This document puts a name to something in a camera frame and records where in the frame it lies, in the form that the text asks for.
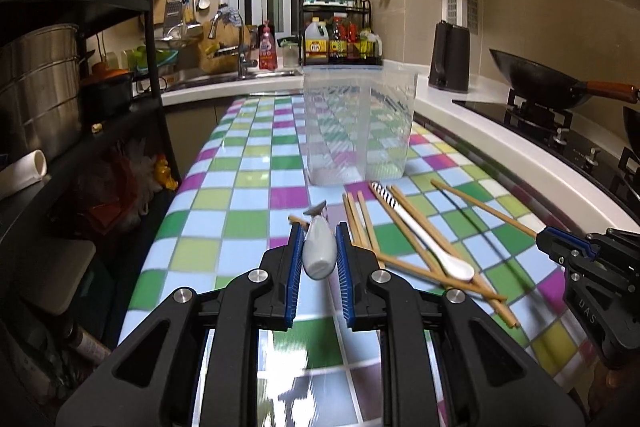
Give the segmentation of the grey handled fork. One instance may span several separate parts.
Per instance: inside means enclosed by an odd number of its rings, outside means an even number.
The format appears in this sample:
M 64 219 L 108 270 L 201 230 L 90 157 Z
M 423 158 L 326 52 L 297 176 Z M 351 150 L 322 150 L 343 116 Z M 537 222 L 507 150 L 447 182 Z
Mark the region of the grey handled fork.
M 328 221 L 326 201 L 309 208 L 305 215 L 310 221 L 303 246 L 303 268 L 311 280 L 320 281 L 333 272 L 337 262 L 337 246 Z

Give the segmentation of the black spice rack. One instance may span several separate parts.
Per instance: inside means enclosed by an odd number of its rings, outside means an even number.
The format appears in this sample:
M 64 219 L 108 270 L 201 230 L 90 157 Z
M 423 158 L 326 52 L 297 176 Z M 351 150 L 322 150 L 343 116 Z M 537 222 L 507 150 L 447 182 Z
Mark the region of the black spice rack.
M 299 0 L 299 65 L 305 63 L 305 30 L 313 17 L 326 23 L 329 63 L 313 65 L 381 66 L 383 43 L 373 31 L 369 0 Z

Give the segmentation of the black shelving rack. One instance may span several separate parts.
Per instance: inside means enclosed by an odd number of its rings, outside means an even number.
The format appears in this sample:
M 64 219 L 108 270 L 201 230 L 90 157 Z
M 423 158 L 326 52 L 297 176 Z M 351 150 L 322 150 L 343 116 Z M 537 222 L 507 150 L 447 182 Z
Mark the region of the black shelving rack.
M 117 345 L 180 179 L 155 0 L 1 0 L 1 421 L 51 426 Z

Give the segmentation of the checkered table cover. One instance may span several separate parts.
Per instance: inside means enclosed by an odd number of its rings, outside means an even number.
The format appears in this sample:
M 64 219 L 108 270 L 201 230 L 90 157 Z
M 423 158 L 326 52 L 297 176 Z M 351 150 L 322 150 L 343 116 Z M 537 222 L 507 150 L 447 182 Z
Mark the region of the checkered table cover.
M 397 182 L 315 186 L 344 102 L 233 103 L 171 203 L 111 361 L 116 426 L 582 426 L 586 244 L 418 129 Z

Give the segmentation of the white striped spoon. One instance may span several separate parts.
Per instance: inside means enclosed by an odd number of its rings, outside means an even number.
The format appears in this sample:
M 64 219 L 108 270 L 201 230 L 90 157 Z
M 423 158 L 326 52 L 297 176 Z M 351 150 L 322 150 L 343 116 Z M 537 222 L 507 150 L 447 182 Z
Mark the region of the white striped spoon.
M 434 239 L 434 236 L 422 227 L 416 219 L 414 219 L 405 207 L 387 191 L 386 188 L 378 182 L 369 183 L 370 190 L 375 196 L 378 196 L 384 204 L 390 207 L 394 213 L 398 216 L 399 220 L 412 232 L 420 243 L 435 257 L 440 269 L 444 271 L 448 277 L 452 277 L 458 281 L 470 283 L 475 275 L 475 270 L 468 262 L 457 258 L 456 256 L 449 254 L 448 251 L 439 241 Z

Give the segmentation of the black gas stove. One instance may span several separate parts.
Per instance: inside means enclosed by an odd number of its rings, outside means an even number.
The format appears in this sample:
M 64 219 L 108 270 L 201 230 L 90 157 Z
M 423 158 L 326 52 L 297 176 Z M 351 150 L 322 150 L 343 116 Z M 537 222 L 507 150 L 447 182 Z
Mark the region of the black gas stove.
M 616 154 L 608 152 L 578 131 L 577 117 L 569 110 L 527 102 L 514 90 L 503 103 L 456 100 L 454 104 L 550 153 L 600 188 L 632 220 L 639 220 L 639 157 L 632 148 L 625 146 Z

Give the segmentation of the black electric kettle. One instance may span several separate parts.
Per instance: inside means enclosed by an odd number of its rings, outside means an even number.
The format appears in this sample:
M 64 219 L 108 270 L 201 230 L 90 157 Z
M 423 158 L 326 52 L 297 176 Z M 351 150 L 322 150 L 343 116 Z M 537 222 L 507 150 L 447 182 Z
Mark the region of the black electric kettle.
M 428 84 L 436 89 L 469 91 L 470 32 L 468 28 L 441 20 L 435 27 Z

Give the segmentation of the clear plastic container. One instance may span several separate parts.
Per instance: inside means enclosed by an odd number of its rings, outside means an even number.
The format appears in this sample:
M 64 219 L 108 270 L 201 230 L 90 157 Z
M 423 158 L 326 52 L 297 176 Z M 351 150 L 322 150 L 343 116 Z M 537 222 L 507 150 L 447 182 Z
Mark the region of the clear plastic container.
M 306 158 L 314 185 L 395 180 L 405 173 L 416 71 L 396 64 L 304 69 Z

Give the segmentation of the chrome sink faucet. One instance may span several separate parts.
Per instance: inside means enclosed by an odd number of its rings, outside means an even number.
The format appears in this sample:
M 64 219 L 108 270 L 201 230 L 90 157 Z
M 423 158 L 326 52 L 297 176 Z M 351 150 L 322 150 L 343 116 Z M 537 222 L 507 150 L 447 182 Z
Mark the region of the chrome sink faucet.
M 216 13 L 210 21 L 207 34 L 208 58 L 234 57 L 238 77 L 246 79 L 250 77 L 250 69 L 257 63 L 250 57 L 250 37 L 247 36 L 248 28 L 240 12 L 228 4 L 218 6 Z

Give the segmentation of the stainless steel stock pot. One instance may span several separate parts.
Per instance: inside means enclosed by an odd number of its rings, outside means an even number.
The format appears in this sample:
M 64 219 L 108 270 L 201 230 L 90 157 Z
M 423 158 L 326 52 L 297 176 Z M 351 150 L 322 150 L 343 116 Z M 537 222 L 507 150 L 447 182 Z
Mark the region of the stainless steel stock pot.
M 1 48 L 1 160 L 32 150 L 48 159 L 67 150 L 80 132 L 77 27 L 53 25 Z

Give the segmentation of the white paper roll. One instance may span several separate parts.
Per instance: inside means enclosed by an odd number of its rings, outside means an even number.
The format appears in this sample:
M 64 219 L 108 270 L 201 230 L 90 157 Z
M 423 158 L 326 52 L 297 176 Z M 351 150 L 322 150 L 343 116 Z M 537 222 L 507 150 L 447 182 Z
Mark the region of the white paper roll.
M 42 150 L 33 150 L 0 172 L 0 198 L 5 199 L 40 182 L 47 174 L 47 158 Z

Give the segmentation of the pink dish soap bottle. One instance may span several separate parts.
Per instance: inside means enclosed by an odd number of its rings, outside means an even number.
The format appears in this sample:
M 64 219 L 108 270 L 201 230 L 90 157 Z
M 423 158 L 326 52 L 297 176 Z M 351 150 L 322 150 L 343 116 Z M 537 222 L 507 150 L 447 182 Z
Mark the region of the pink dish soap bottle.
M 262 33 L 259 39 L 259 68 L 276 70 L 278 68 L 277 43 L 268 20 L 262 25 Z

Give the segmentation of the yellow label oil bottle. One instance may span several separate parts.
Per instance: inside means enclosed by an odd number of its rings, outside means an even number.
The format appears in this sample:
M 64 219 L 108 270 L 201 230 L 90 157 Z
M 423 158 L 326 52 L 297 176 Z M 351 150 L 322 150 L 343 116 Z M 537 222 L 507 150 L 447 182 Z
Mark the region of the yellow label oil bottle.
M 313 17 L 305 30 L 305 63 L 329 63 L 329 34 L 326 23 L 319 17 Z

